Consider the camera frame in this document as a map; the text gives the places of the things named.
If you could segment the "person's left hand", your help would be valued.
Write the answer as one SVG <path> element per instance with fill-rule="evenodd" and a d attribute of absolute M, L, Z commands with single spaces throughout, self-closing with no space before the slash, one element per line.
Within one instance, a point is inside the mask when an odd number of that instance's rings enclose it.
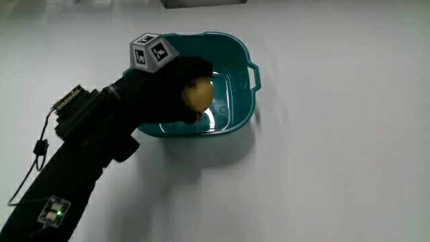
<path fill-rule="evenodd" d="M 193 80 L 213 76 L 210 61 L 180 56 L 164 36 L 147 32 L 131 41 L 130 64 L 132 70 L 112 87 L 121 97 L 120 110 L 135 125 L 200 121 L 202 112 L 185 103 L 183 91 Z"/>

